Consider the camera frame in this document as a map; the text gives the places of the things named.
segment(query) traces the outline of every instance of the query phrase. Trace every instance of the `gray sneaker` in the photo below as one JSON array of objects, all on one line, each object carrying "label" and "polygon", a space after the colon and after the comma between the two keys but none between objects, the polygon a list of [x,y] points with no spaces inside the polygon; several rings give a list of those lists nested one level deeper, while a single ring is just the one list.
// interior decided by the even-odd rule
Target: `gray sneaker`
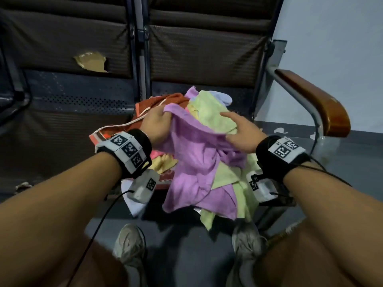
[{"label": "gray sneaker", "polygon": [[147,286],[143,259],[146,253],[145,237],[142,231],[135,225],[127,224],[120,231],[113,249],[113,255],[124,265],[129,274],[130,285]]},{"label": "gray sneaker", "polygon": [[259,235],[254,222],[241,222],[233,231],[231,242],[236,254],[233,268],[226,281],[226,287],[255,286],[253,265],[262,255],[265,242]]}]

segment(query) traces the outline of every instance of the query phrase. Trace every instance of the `hand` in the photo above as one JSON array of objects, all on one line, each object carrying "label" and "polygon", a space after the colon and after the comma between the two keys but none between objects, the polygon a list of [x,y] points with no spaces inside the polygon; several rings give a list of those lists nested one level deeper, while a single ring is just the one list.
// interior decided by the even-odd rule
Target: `hand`
[{"label": "hand", "polygon": [[256,125],[234,112],[222,112],[221,116],[232,119],[237,124],[237,134],[226,135],[226,140],[238,150],[255,153],[256,148],[267,137]]},{"label": "hand", "polygon": [[164,112],[165,106],[157,106],[151,109],[142,121],[140,130],[149,138],[152,146],[163,142],[170,131],[172,114]]}]

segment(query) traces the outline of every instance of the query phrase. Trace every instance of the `wrist strap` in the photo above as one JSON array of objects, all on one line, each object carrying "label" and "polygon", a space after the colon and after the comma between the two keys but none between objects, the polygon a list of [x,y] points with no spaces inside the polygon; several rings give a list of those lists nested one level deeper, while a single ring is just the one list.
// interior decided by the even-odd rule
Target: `wrist strap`
[{"label": "wrist strap", "polygon": [[107,152],[113,155],[122,169],[122,178],[139,177],[152,165],[149,138],[139,129],[119,132],[110,139],[96,145],[95,153]]},{"label": "wrist strap", "polygon": [[298,164],[310,161],[305,149],[290,138],[269,136],[256,148],[258,165],[266,178],[283,183],[283,178]]}]

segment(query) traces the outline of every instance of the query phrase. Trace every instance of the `wall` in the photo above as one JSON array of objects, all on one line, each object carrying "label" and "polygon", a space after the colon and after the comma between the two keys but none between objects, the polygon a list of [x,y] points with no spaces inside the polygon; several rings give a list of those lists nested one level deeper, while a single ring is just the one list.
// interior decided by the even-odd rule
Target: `wall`
[{"label": "wall", "polygon": [[[273,38],[288,41],[280,68],[338,99],[352,130],[383,133],[383,0],[285,0]],[[257,120],[314,125],[276,83]]]}]

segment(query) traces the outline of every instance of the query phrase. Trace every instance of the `wooden armrest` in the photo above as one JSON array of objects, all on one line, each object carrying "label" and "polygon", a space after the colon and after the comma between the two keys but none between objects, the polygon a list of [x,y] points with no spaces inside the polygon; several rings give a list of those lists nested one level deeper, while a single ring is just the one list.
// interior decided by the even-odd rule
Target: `wooden armrest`
[{"label": "wooden armrest", "polygon": [[350,119],[339,101],[290,70],[276,69],[275,74],[317,109],[325,136],[347,137],[351,130]]}]

